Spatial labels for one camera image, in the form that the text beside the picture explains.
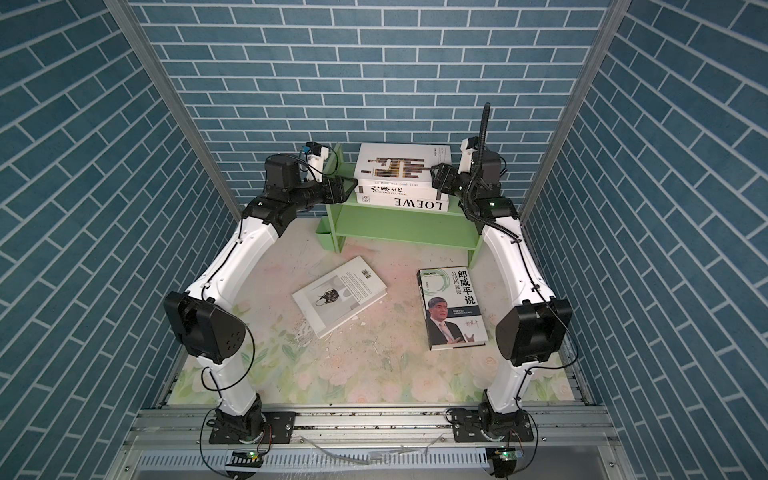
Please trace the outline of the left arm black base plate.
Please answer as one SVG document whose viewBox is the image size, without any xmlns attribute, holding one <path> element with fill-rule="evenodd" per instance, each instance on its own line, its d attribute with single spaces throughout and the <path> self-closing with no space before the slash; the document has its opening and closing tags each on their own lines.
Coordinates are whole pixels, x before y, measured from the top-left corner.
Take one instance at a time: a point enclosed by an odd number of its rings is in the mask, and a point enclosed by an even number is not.
<svg viewBox="0 0 768 480">
<path fill-rule="evenodd" d="M 256 445 L 288 444 L 291 440 L 296 413 L 292 411 L 257 412 L 245 417 L 232 417 L 218 409 L 206 420 L 211 428 L 210 444 Z"/>
</svg>

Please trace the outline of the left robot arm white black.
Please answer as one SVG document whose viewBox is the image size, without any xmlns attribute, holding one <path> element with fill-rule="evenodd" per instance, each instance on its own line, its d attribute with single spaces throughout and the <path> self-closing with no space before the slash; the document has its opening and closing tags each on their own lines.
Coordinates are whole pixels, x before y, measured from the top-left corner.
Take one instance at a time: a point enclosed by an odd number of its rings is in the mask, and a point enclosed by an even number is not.
<svg viewBox="0 0 768 480">
<path fill-rule="evenodd" d="M 182 292 L 169 292 L 163 307 L 176 340 L 211 377 L 207 389 L 219 395 L 219 416 L 256 423 L 260 398 L 247 380 L 241 347 L 253 335 L 233 312 L 236 294 L 262 255 L 283 235 L 297 214 L 317 204 L 341 204 L 357 180 L 325 175 L 317 160 L 277 154 L 265 162 L 262 193 L 241 213 L 223 250 Z"/>
</svg>

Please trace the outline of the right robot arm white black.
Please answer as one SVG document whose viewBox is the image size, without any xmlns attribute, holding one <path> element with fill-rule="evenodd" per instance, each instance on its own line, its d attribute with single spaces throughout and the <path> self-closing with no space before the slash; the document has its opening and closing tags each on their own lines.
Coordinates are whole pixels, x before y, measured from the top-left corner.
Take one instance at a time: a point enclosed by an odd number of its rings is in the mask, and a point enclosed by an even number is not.
<svg viewBox="0 0 768 480">
<path fill-rule="evenodd" d="M 506 419 L 521 410 L 533 373 L 557 352 L 573 314 L 566 299 L 546 285 L 527 247 L 514 202 L 501 194 L 502 159 L 480 145 L 464 146 L 460 164 L 430 169 L 432 186 L 459 200 L 465 218 L 477 227 L 496 261 L 511 307 L 495 327 L 503 358 L 481 410 Z"/>
</svg>

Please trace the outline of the white Loewe Foundation book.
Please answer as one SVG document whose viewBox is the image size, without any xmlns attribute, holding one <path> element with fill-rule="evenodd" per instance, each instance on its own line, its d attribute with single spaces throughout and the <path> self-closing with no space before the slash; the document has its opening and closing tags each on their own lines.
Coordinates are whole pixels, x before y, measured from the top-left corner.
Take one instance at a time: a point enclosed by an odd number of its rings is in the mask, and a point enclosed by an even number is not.
<svg viewBox="0 0 768 480">
<path fill-rule="evenodd" d="M 369 206 L 432 212 L 447 212 L 450 205 L 447 195 L 442 195 L 440 199 L 435 199 L 434 197 L 420 198 L 374 193 L 357 193 L 356 200 L 360 204 Z"/>
</svg>

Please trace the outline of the white-backed heritage culture book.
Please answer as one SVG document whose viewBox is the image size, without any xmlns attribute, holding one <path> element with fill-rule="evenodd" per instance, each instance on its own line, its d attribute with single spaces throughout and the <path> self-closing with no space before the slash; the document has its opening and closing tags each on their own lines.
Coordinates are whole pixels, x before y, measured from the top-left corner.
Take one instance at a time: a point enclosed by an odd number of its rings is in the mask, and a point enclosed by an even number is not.
<svg viewBox="0 0 768 480">
<path fill-rule="evenodd" d="M 425 182 L 361 181 L 356 192 L 361 195 L 381 194 L 441 200 L 443 194 Z"/>
</svg>

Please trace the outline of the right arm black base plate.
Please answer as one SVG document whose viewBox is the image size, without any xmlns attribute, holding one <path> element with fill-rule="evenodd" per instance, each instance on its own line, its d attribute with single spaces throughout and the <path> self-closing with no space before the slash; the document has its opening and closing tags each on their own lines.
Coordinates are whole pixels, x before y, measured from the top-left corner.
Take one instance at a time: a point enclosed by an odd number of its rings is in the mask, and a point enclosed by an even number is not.
<svg viewBox="0 0 768 480">
<path fill-rule="evenodd" d="M 458 443 L 530 442 L 534 440 L 533 425 L 521 411 L 500 414 L 485 408 L 469 410 L 452 407 L 444 412 Z"/>
</svg>

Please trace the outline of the white booklet with brown bars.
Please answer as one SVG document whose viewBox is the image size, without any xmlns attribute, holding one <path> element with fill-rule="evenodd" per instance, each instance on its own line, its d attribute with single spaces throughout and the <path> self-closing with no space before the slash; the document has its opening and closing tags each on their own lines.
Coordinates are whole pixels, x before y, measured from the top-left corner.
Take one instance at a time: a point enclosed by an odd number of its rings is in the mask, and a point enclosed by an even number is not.
<svg viewBox="0 0 768 480">
<path fill-rule="evenodd" d="M 354 177 L 360 184 L 429 186 L 430 169 L 450 162 L 447 145 L 362 143 Z"/>
</svg>

